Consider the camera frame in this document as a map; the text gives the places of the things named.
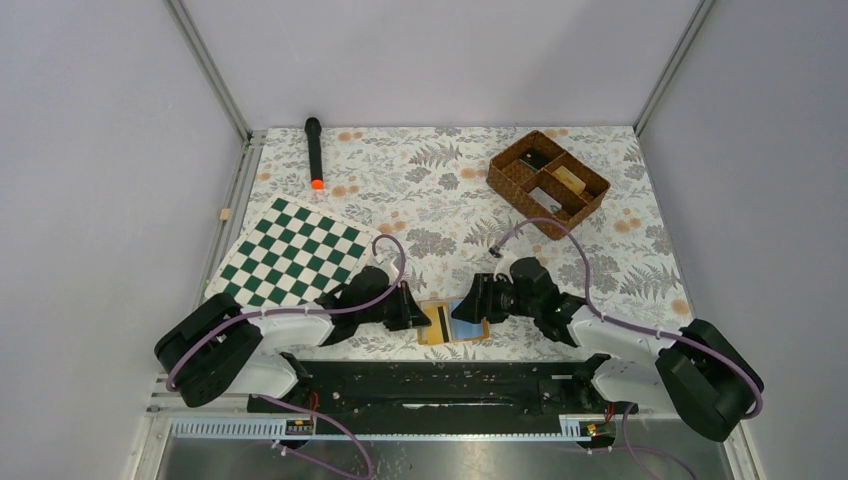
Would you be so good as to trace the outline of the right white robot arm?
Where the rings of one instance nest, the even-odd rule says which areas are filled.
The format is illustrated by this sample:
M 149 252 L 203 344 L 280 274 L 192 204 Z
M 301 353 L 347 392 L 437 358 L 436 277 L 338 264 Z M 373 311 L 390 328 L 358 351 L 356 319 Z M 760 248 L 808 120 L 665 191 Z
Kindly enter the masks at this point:
M 451 316 L 475 324 L 528 317 L 545 338 L 592 352 L 589 375 L 573 386 L 575 402 L 589 412 L 609 402 L 674 412 L 702 437 L 722 442 L 764 390 L 761 377 L 713 324 L 695 319 L 668 332 L 636 320 L 614 322 L 586 299 L 560 290 L 534 257 L 475 274 Z

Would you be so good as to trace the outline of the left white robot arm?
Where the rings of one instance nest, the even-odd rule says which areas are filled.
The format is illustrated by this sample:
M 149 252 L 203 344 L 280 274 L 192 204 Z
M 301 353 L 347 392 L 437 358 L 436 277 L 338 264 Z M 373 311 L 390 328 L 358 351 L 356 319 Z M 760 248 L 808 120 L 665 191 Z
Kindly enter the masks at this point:
M 287 348 L 335 345 L 371 323 L 400 331 L 431 321 L 406 281 L 367 266 L 296 307 L 246 308 L 230 293 L 215 294 L 165 334 L 154 355 L 168 374 L 167 390 L 189 408 L 224 394 L 260 394 L 296 411 L 309 401 L 311 387 Z

